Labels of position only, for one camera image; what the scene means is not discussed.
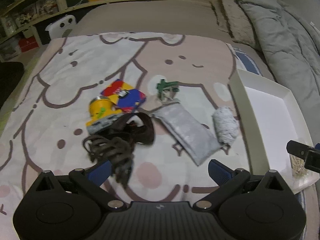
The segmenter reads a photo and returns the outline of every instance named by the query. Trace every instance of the white box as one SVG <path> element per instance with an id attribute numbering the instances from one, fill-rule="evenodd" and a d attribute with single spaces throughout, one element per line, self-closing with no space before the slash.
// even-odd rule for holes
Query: white box
<path id="1" fill-rule="evenodd" d="M 292 174 L 288 141 L 312 146 L 306 122 L 291 90 L 249 71 L 237 69 L 229 82 L 247 142 L 252 174 L 277 170 L 293 193 L 309 187 L 319 174 L 295 178 Z"/>

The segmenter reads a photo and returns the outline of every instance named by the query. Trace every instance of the gray quilt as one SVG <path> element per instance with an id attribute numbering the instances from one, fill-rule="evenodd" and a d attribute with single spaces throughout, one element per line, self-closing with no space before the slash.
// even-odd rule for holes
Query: gray quilt
<path id="1" fill-rule="evenodd" d="M 237 0 L 250 18 L 276 80 L 294 94 L 312 141 L 320 143 L 320 37 L 279 0 Z"/>

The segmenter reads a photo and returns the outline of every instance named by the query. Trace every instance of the white logo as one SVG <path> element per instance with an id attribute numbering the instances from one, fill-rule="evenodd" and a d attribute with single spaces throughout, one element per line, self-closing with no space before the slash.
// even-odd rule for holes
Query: white logo
<path id="1" fill-rule="evenodd" d="M 161 209 L 164 209 L 164 208 L 165 208 L 165 206 L 164 206 L 164 205 L 159 204 L 159 205 L 157 205 L 157 206 L 156 206 L 156 208 L 157 208 L 158 210 L 161 210 Z"/>

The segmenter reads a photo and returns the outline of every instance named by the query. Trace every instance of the white yarn bundle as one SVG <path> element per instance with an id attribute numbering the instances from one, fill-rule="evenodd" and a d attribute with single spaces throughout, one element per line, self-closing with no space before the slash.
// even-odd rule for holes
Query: white yarn bundle
<path id="1" fill-rule="evenodd" d="M 213 114 L 213 123 L 219 143 L 231 146 L 239 133 L 239 123 L 230 107 L 219 107 Z"/>

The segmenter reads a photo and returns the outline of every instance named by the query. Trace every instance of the colorful box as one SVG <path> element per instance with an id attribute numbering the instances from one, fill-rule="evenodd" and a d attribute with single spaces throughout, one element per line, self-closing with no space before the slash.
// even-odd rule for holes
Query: colorful box
<path id="1" fill-rule="evenodd" d="M 146 100 L 146 95 L 120 79 L 101 92 L 126 113 L 135 111 Z"/>

